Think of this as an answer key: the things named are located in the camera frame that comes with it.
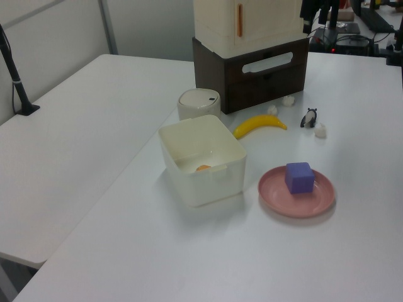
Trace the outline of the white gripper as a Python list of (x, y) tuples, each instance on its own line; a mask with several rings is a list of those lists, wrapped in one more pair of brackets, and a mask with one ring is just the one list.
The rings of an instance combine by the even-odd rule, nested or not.
[(303, 18), (303, 33), (311, 32), (312, 19), (319, 10), (318, 0), (302, 0), (300, 8), (300, 17)]

